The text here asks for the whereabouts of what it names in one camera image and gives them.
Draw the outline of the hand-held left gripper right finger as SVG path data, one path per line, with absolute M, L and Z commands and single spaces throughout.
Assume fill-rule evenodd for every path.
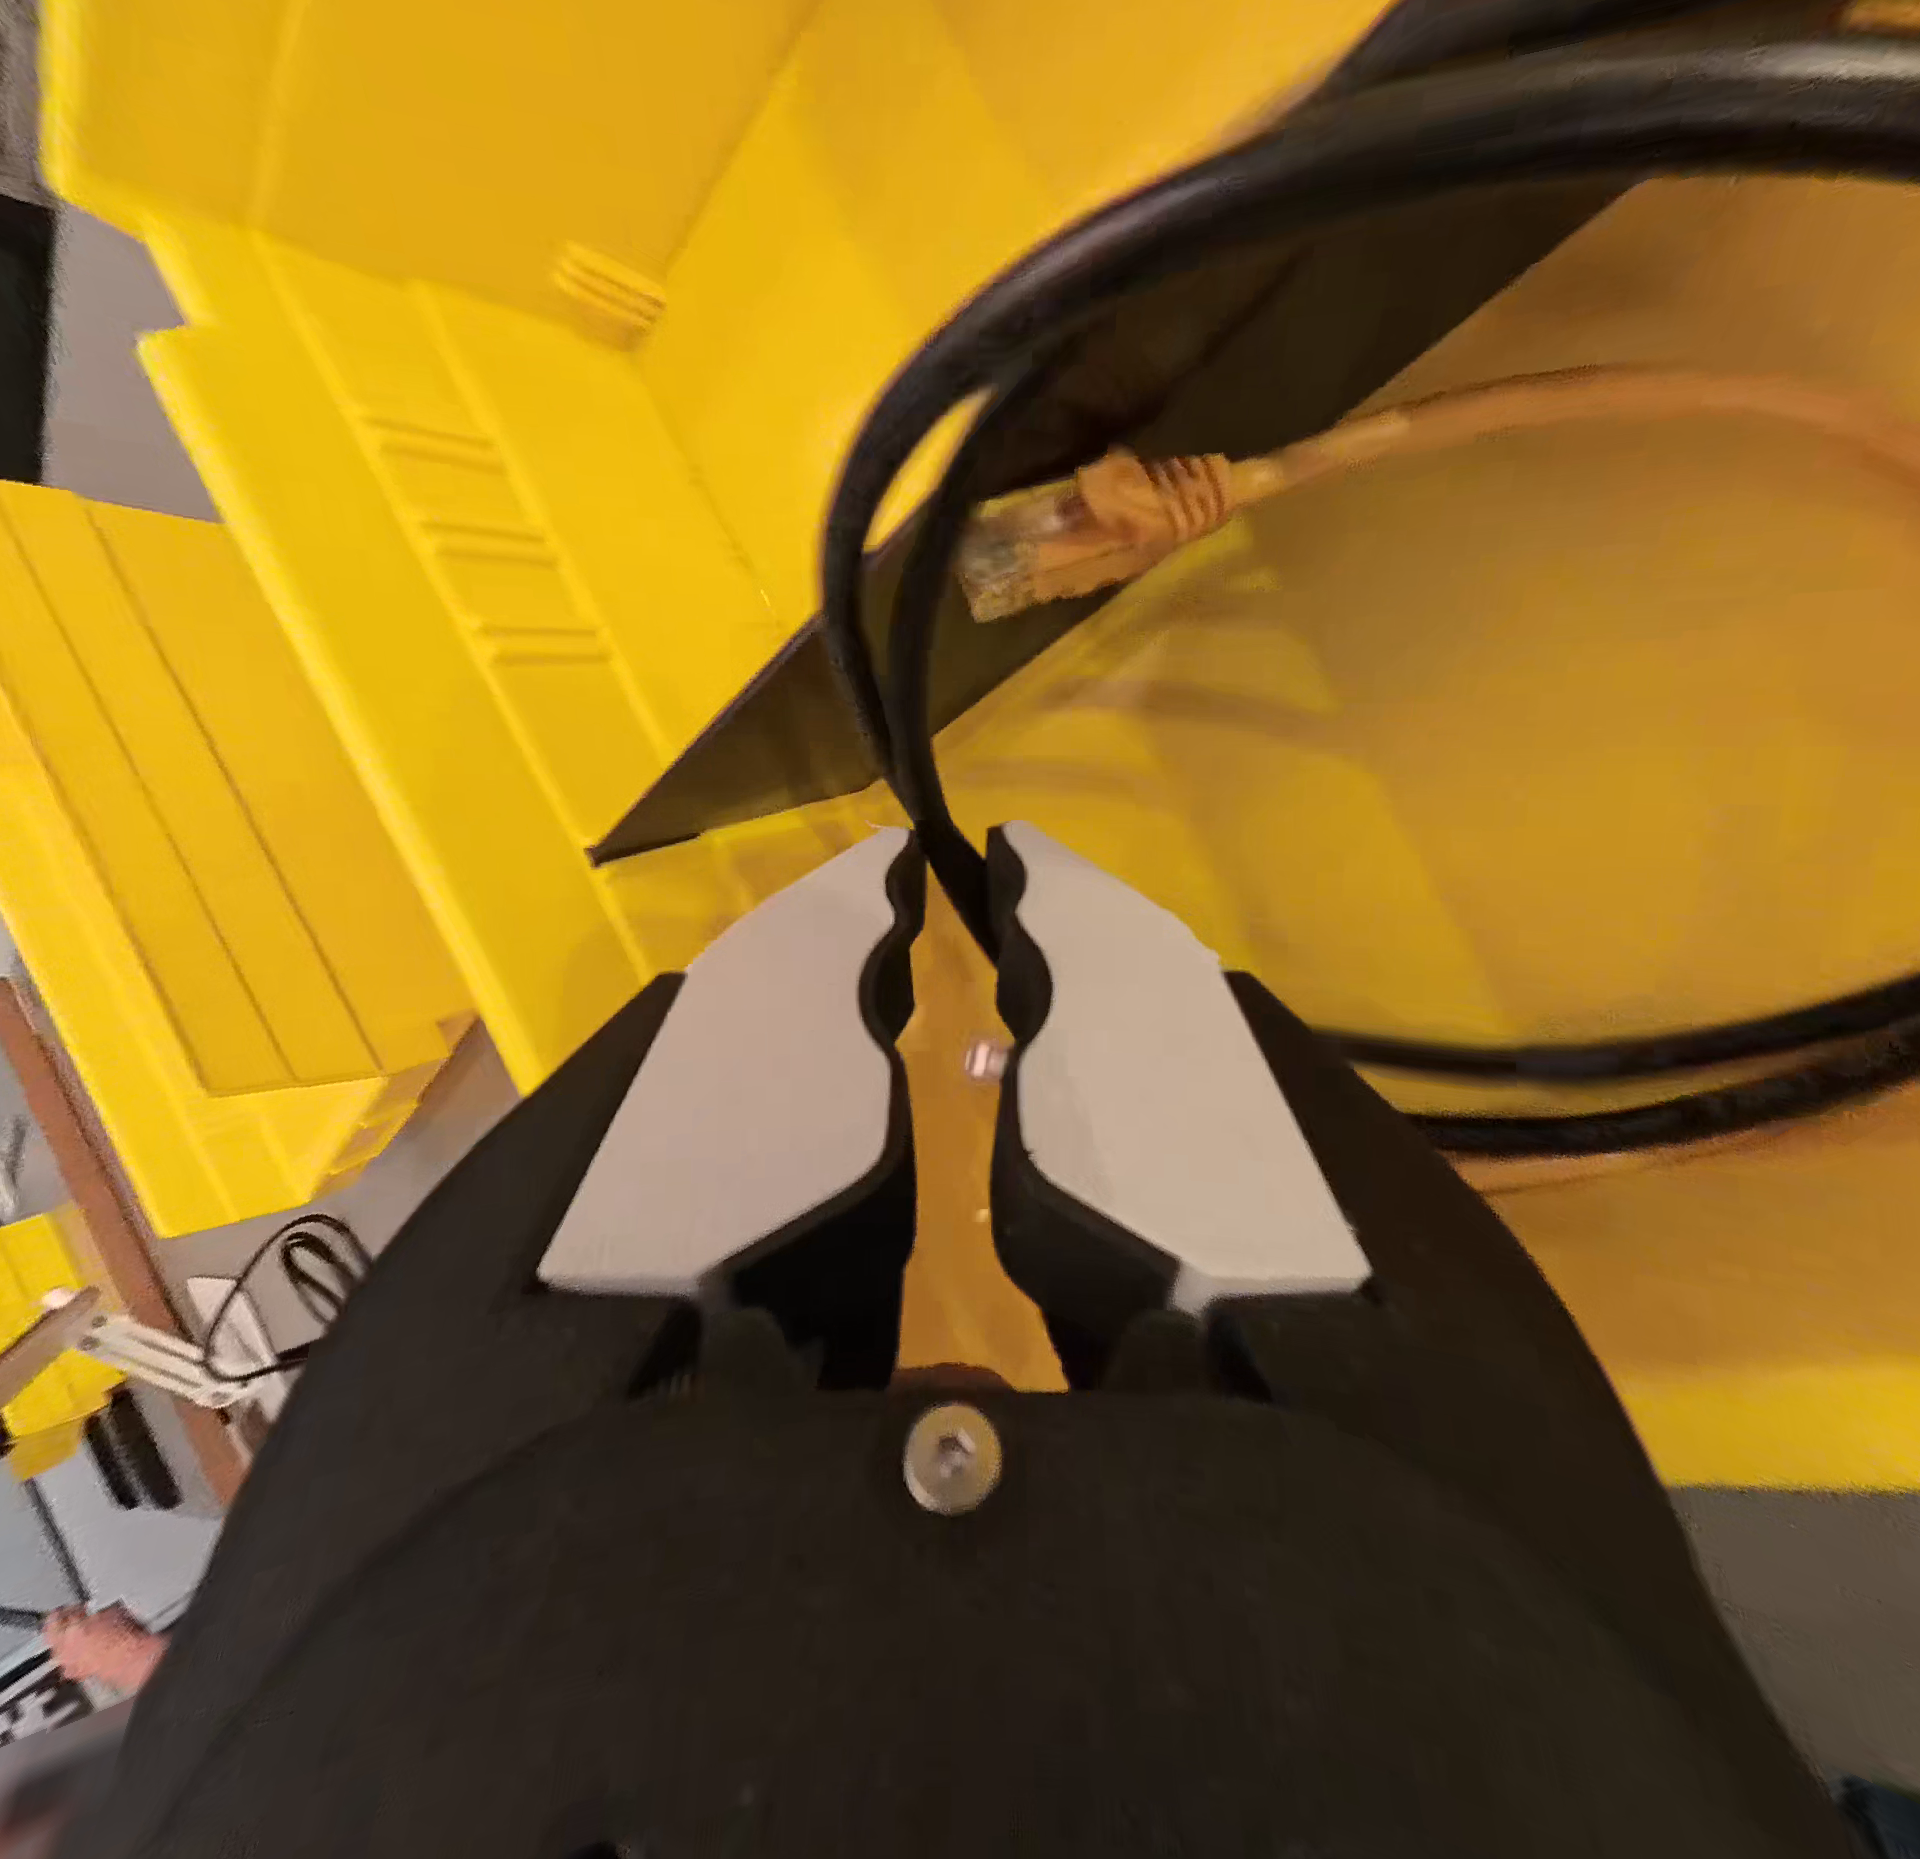
M 1375 1265 L 1233 977 L 1193 925 L 1034 821 L 986 852 L 991 1231 L 1070 1392 L 1176 1319 L 1365 1301 Z

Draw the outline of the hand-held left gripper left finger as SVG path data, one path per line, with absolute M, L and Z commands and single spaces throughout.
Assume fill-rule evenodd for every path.
M 830 1392 L 896 1375 L 918 1166 L 898 1041 L 922 852 L 884 826 L 680 977 L 537 1267 L 573 1298 L 759 1310 Z

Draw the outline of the yellow plastic bin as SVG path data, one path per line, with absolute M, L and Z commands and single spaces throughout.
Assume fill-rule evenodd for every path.
M 312 1206 L 467 984 L 226 527 L 2 499 L 4 925 L 166 1238 Z
M 1401 0 L 43 0 L 43 169 L 523 1092 L 885 781 L 594 850 L 861 424 Z M 1915 179 L 1630 187 L 934 733 L 1491 1190 L 1682 1487 L 1915 1491 Z

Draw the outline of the black flat divider panel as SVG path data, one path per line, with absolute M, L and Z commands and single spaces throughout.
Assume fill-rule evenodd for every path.
M 592 852 L 885 781 L 1230 509 L 1170 462 L 1356 417 L 1630 187 L 1915 179 L 1915 46 L 1846 0 L 1401 0 L 1289 118 L 1047 240 L 898 369 L 823 605 Z

